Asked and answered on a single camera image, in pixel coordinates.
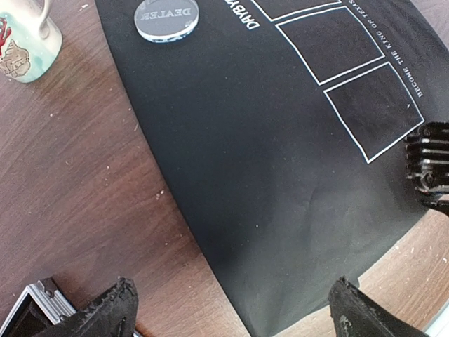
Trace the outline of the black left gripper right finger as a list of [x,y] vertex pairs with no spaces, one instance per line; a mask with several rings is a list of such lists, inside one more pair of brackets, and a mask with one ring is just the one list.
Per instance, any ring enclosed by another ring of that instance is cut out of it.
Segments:
[[333,284],[328,301],[337,336],[426,336],[423,331],[386,311],[345,277]]

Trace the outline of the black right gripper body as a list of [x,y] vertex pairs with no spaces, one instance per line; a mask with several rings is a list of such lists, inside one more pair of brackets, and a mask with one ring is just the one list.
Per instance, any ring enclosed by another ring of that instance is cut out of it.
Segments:
[[419,126],[404,139],[406,176],[422,195],[423,206],[448,213],[448,122]]

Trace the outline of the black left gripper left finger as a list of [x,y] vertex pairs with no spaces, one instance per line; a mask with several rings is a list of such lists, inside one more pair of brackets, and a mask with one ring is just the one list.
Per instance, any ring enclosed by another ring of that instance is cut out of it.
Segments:
[[137,287],[132,279],[120,277],[87,307],[37,335],[133,336],[137,311]]

